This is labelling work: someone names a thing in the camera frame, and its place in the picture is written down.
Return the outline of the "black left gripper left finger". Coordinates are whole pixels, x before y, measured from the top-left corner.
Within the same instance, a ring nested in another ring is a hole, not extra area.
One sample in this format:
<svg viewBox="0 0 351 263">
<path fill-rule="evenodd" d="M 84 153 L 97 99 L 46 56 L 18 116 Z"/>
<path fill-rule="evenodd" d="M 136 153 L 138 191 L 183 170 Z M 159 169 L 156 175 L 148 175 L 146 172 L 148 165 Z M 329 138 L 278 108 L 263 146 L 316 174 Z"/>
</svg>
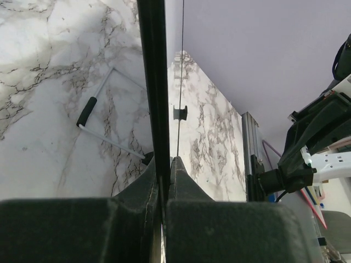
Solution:
<svg viewBox="0 0 351 263">
<path fill-rule="evenodd" d="M 160 262 L 160 150 L 104 198 L 1 202 L 1 262 Z"/>
</svg>

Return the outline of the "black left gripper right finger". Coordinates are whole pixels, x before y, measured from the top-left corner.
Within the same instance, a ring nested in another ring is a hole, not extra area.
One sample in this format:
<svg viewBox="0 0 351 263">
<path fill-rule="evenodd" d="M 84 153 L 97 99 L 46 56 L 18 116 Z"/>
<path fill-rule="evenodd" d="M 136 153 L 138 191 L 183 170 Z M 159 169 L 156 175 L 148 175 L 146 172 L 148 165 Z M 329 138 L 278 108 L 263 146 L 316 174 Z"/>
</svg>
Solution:
<svg viewBox="0 0 351 263">
<path fill-rule="evenodd" d="M 269 202 L 216 202 L 171 164 L 167 262 L 318 262 L 295 213 Z"/>
</svg>

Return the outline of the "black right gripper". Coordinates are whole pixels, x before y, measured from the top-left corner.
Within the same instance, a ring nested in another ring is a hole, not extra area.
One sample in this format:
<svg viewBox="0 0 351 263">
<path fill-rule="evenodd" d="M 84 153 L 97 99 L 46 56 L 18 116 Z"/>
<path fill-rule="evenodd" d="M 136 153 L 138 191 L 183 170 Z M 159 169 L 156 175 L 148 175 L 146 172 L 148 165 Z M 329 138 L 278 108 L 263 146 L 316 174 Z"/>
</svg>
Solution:
<svg viewBox="0 0 351 263">
<path fill-rule="evenodd" d="M 299 112 L 287 132 L 284 152 L 278 167 L 290 175 L 302 166 L 301 148 L 306 146 L 310 155 L 350 136 L 350 97 L 333 92 L 320 97 Z"/>
</svg>

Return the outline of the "green whiteboard marker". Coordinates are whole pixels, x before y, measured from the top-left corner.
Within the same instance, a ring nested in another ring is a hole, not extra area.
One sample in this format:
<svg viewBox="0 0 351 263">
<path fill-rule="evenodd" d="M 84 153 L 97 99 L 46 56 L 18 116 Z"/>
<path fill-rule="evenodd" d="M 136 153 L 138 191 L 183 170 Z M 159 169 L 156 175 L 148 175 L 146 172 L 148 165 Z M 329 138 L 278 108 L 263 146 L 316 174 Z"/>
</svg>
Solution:
<svg viewBox="0 0 351 263">
<path fill-rule="evenodd" d="M 312 156 L 309 153 L 309 150 L 306 146 L 303 146 L 301 148 L 301 156 L 304 160 L 304 163 L 308 166 L 308 167 L 312 167 Z"/>
</svg>

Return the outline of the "white whiteboard black frame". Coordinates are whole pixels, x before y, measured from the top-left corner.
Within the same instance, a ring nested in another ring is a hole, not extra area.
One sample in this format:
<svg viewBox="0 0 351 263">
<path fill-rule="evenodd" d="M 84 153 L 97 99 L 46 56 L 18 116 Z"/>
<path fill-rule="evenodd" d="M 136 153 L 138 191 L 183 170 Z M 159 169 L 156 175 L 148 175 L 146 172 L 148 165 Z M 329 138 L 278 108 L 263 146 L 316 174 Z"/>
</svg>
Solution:
<svg viewBox="0 0 351 263">
<path fill-rule="evenodd" d="M 138 1 L 152 143 L 162 215 L 179 154 L 184 1 Z"/>
</svg>

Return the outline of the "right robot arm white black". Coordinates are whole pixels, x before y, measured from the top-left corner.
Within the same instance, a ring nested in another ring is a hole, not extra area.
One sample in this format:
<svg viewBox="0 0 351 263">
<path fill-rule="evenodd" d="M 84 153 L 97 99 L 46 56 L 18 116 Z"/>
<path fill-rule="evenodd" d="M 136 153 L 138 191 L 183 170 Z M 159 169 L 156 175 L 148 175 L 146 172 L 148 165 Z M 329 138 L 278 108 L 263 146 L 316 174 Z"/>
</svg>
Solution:
<svg viewBox="0 0 351 263">
<path fill-rule="evenodd" d="M 333 81 L 317 99 L 290 117 L 285 148 L 278 167 L 253 172 L 258 191 L 265 196 L 292 193 L 313 183 L 318 170 L 301 150 L 314 156 L 329 145 L 350 136 L 350 39 L 339 48 L 333 65 Z"/>
</svg>

